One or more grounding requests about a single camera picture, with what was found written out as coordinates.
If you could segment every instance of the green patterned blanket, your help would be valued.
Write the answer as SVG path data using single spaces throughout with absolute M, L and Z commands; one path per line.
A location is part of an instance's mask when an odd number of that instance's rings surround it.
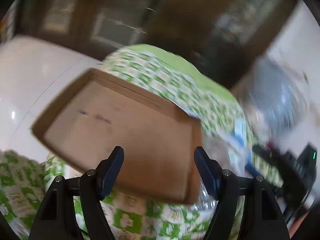
M 101 65 L 101 70 L 143 87 L 161 97 L 171 100 L 189 115 L 201 120 L 204 132 L 214 134 L 216 129 L 232 132 L 234 120 L 244 117 L 236 102 L 225 101 L 211 91 L 198 88 L 194 80 L 182 72 L 167 68 L 150 52 L 120 49 Z M 247 146 L 252 147 L 253 135 L 247 129 Z M 0 157 L 0 208 L 21 239 L 27 239 L 32 220 L 44 195 L 57 175 L 66 179 L 81 174 L 50 154 L 43 166 L 12 151 Z M 257 156 L 252 158 L 263 175 L 275 184 L 281 183 L 277 171 Z M 79 197 L 74 198 L 76 218 L 86 232 Z M 239 231 L 244 198 L 238 202 L 235 222 L 230 239 Z M 202 238 L 206 232 L 213 210 L 191 210 L 188 206 L 154 202 L 113 190 L 101 206 L 116 239 L 169 240 Z

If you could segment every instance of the cardboard box lid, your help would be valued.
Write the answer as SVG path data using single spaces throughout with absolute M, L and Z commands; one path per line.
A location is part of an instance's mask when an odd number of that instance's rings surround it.
M 120 190 L 174 203 L 197 201 L 193 161 L 201 124 L 172 102 L 96 69 L 68 86 L 33 125 L 34 135 L 80 171 L 124 149 Z

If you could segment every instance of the clear plastic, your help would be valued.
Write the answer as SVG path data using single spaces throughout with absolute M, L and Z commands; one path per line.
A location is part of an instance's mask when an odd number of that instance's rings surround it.
M 303 74 L 260 57 L 239 101 L 259 142 L 265 144 L 303 119 L 308 110 L 308 94 Z
M 209 136 L 203 133 L 203 148 L 212 160 L 216 160 L 221 168 L 231 170 L 238 176 L 244 176 L 246 156 L 235 144 L 231 135 L 220 131 L 219 135 Z M 218 201 L 208 195 L 201 180 L 199 200 L 190 206 L 191 211 L 214 211 Z

